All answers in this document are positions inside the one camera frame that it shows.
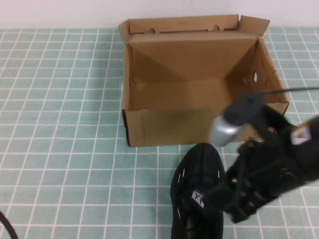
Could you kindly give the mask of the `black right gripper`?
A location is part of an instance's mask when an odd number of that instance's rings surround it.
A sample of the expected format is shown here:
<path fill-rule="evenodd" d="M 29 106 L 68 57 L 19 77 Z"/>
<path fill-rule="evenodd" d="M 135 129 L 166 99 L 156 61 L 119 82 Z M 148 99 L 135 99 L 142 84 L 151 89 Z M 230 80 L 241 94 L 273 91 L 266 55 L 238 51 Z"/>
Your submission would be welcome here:
<path fill-rule="evenodd" d="M 217 185 L 204 194 L 204 210 L 226 212 L 233 223 L 255 214 L 264 198 L 277 198 L 307 180 L 293 149 L 290 134 L 294 125 L 269 106 L 262 106 L 248 123 L 263 141 L 250 139 L 242 144 L 225 174 L 228 185 Z"/>

